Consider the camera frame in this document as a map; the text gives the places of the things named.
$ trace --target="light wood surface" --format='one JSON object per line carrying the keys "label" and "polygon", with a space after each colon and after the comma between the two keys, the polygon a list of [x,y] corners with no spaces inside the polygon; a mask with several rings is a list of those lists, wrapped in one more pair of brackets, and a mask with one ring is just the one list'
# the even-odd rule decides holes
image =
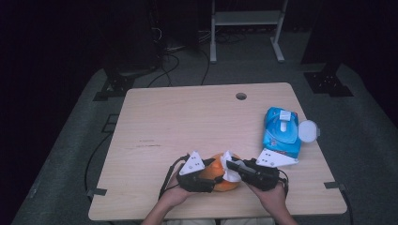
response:
{"label": "light wood surface", "polygon": [[[239,100],[237,93],[247,98]],[[202,159],[227,150],[241,158],[257,158],[263,149],[264,117],[272,106],[298,113],[299,121],[306,119],[288,83],[131,89],[99,178],[98,188],[107,192],[94,197],[89,217],[143,219],[156,203],[169,167],[193,150]],[[334,178],[318,143],[304,143],[298,159],[297,165],[279,168],[289,176],[286,202],[291,214],[344,213],[339,189],[324,186]],[[268,216],[241,183],[231,191],[194,195],[166,217]]]}

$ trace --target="white plastic lid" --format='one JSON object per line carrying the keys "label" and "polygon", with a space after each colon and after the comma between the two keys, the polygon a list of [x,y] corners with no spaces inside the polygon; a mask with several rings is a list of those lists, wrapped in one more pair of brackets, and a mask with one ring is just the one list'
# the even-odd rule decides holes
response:
{"label": "white plastic lid", "polygon": [[305,120],[298,125],[298,137],[302,142],[311,143],[319,136],[318,126],[314,121]]}

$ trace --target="orange pumpkin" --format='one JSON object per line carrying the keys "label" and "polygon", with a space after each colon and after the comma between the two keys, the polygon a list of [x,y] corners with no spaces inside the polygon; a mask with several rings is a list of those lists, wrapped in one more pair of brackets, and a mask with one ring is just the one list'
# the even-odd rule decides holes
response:
{"label": "orange pumpkin", "polygon": [[[221,162],[221,156],[223,153],[219,153],[212,158],[215,160],[210,163],[207,167],[205,167],[204,170],[199,174],[199,177],[204,178],[204,179],[210,179],[213,180],[214,178],[218,176],[224,175],[224,170],[222,167],[222,162]],[[229,182],[226,180],[223,180],[221,183],[217,184],[214,187],[214,190],[217,191],[227,191],[236,188],[239,185],[239,182]]]}

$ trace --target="blue wipes package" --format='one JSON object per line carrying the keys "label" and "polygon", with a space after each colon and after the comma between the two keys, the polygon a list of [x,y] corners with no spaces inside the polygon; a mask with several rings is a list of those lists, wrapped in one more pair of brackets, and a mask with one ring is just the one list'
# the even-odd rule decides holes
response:
{"label": "blue wipes package", "polygon": [[264,119],[263,148],[291,158],[299,157],[299,119],[295,112],[271,107]]}

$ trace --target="dark background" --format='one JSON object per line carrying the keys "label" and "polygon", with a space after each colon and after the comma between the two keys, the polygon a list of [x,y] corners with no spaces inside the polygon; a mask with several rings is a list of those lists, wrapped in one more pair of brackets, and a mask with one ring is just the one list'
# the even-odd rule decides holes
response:
{"label": "dark background", "polygon": [[[218,8],[228,9],[229,3],[218,1]],[[234,5],[275,6],[275,1],[254,0]],[[352,67],[395,125],[397,9],[394,1],[325,0],[322,7],[319,1],[290,1],[283,24],[292,32],[313,27],[302,63],[338,58]],[[2,223],[13,219],[104,59],[133,68],[157,66],[161,45],[154,44],[151,27],[194,46],[196,31],[209,28],[209,13],[208,0],[1,1]]]}

